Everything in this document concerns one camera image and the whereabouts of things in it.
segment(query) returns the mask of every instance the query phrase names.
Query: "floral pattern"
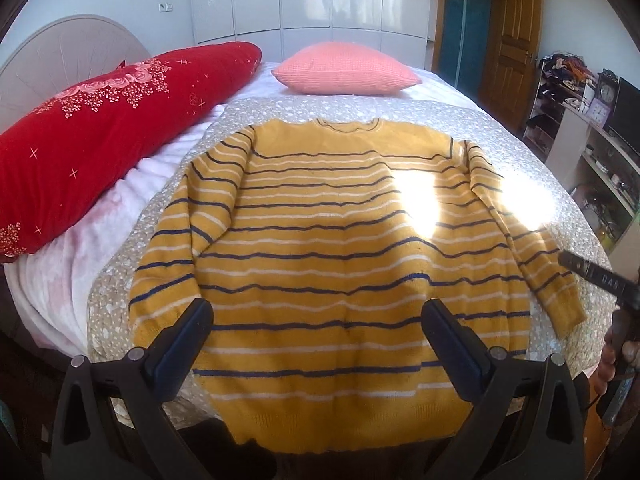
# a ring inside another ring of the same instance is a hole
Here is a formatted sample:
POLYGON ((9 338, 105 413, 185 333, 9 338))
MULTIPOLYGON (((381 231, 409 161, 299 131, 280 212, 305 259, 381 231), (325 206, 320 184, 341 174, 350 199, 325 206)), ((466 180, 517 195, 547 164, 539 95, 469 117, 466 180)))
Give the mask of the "floral pattern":
POLYGON ((20 223, 11 224, 0 228, 0 255, 10 258, 26 252, 25 247, 20 247, 20 223))
POLYGON ((165 74, 171 69, 167 63, 162 63, 156 58, 133 63, 123 69, 129 72, 121 77, 80 83, 54 95, 38 106, 33 113, 41 114, 60 104, 68 119, 83 106, 98 112, 105 102, 116 103, 121 98, 133 108, 137 108, 145 96, 155 92, 169 93, 165 74))

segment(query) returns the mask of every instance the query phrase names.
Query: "doorway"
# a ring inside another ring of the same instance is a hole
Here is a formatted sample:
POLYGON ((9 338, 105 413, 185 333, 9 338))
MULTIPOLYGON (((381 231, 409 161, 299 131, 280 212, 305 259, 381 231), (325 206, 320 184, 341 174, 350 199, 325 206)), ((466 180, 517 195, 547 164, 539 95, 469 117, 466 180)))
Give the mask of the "doorway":
POLYGON ((535 94, 542 0, 444 0, 434 72, 520 136, 535 94))

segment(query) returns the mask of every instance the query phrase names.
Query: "wooden door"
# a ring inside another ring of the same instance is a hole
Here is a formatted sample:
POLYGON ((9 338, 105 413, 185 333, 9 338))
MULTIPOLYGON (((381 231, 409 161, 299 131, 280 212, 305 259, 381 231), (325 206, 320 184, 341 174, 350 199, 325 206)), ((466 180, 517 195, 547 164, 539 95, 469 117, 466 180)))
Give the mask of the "wooden door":
POLYGON ((535 91, 541 29, 542 0, 494 0, 479 100, 516 135, 535 91))

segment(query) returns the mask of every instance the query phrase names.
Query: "bed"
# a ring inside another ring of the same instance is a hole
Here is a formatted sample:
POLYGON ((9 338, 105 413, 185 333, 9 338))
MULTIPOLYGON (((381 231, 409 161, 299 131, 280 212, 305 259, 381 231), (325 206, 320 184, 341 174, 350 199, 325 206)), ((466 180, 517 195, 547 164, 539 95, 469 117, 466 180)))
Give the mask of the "bed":
MULTIPOLYGON (((110 20, 75 16, 49 25, 31 36, 0 70, 0 94, 16 85, 23 88, 13 92, 11 102, 0 101, 0 130, 83 75, 108 72, 123 59, 135 62, 145 57, 140 43, 110 20), (73 80, 68 66, 78 67, 73 80)), ((96 360, 122 357, 132 346, 127 301, 133 272, 186 164, 247 124, 273 118, 290 123, 318 117, 336 122, 385 118, 426 124, 454 139, 473 140, 509 179, 514 197, 521 197, 515 206, 523 215, 532 214, 543 222, 560 248, 608 266, 580 210, 546 167, 435 74, 416 69, 422 83, 395 98, 321 97, 293 94, 271 75, 274 67, 263 63, 252 82, 226 104, 141 160, 64 235, 36 254, 5 265, 16 308, 38 345, 96 360)), ((579 283, 579 290, 588 320, 564 340, 556 338, 546 313, 531 301, 529 358, 563 352, 574 374, 597 362, 614 302, 585 282, 579 283)), ((171 412, 176 424, 216 415, 191 377, 181 397, 171 412)))

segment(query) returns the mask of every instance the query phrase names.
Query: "television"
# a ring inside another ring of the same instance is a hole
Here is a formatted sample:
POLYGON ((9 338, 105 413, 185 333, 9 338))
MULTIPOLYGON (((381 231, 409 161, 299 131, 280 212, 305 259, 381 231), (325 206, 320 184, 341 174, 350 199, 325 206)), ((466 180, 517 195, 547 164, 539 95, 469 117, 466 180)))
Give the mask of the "television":
POLYGON ((618 98, 607 128, 640 155, 640 90, 620 78, 618 98))

